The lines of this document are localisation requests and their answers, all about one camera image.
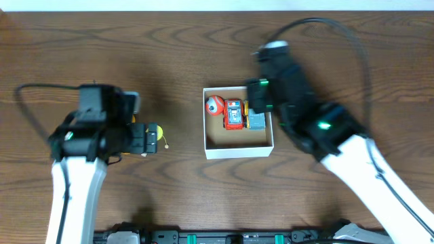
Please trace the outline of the red eyeball toy ball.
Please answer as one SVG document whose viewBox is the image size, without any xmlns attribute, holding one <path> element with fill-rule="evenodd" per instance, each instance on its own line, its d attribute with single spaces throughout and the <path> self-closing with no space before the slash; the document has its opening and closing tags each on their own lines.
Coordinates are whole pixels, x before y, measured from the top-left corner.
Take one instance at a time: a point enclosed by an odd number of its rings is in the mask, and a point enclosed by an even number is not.
<svg viewBox="0 0 434 244">
<path fill-rule="evenodd" d="M 205 100 L 205 110 L 212 116 L 218 116 L 224 111 L 224 100 L 220 96 L 210 96 Z"/>
</svg>

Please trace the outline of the yellow grey toy truck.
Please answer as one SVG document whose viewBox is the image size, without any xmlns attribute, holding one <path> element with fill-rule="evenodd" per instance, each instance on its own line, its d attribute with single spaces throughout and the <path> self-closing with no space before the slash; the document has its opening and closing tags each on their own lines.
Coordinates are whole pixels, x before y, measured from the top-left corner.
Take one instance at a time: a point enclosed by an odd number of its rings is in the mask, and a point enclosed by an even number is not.
<svg viewBox="0 0 434 244">
<path fill-rule="evenodd" d="M 266 128 L 266 118 L 264 113 L 255 113 L 249 107 L 247 100 L 244 101 L 245 127 L 249 130 L 264 130 Z"/>
</svg>

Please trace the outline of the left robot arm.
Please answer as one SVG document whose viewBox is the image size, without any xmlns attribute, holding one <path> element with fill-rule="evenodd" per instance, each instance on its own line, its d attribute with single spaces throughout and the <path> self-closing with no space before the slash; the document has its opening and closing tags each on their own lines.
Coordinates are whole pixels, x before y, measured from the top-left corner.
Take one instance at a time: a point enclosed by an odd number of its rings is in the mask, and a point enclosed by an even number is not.
<svg viewBox="0 0 434 244">
<path fill-rule="evenodd" d="M 102 122 L 73 122 L 69 114 L 50 136 L 53 201 L 46 243 L 91 243 L 100 191 L 111 157 L 157 151 L 165 138 L 156 123 L 133 116 Z"/>
</svg>

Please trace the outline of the red toy fire truck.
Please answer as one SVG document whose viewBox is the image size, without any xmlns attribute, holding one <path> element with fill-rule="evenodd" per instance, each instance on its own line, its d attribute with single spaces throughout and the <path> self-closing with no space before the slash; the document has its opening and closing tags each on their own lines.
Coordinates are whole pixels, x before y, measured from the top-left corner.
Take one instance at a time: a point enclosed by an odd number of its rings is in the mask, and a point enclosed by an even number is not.
<svg viewBox="0 0 434 244">
<path fill-rule="evenodd" d="M 223 125 L 226 130 L 242 130 L 245 125 L 243 102 L 240 99 L 224 101 Z"/>
</svg>

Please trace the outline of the yellow yo-yo with string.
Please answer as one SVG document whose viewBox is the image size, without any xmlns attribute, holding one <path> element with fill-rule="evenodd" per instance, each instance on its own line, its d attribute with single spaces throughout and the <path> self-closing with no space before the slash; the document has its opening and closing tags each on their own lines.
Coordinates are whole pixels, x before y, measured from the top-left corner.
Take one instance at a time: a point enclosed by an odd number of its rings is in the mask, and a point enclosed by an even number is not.
<svg viewBox="0 0 434 244">
<path fill-rule="evenodd" d="M 148 128 L 145 131 L 145 139 L 147 153 L 156 153 L 158 148 L 158 141 L 160 140 L 163 140 L 165 149 L 168 149 L 170 147 L 167 143 L 165 136 L 163 135 L 163 128 L 156 123 L 149 124 Z"/>
</svg>

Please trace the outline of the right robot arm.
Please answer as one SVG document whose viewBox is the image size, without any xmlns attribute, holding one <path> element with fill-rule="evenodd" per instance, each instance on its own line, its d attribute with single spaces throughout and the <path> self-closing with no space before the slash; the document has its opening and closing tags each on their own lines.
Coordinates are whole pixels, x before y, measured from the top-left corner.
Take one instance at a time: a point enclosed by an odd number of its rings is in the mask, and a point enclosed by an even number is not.
<svg viewBox="0 0 434 244">
<path fill-rule="evenodd" d="M 433 213 L 386 162 L 366 128 L 344 106 L 322 102 L 297 64 L 263 64 L 248 81 L 257 112 L 275 112 L 302 152 L 340 178 L 394 243 L 432 243 Z"/>
</svg>

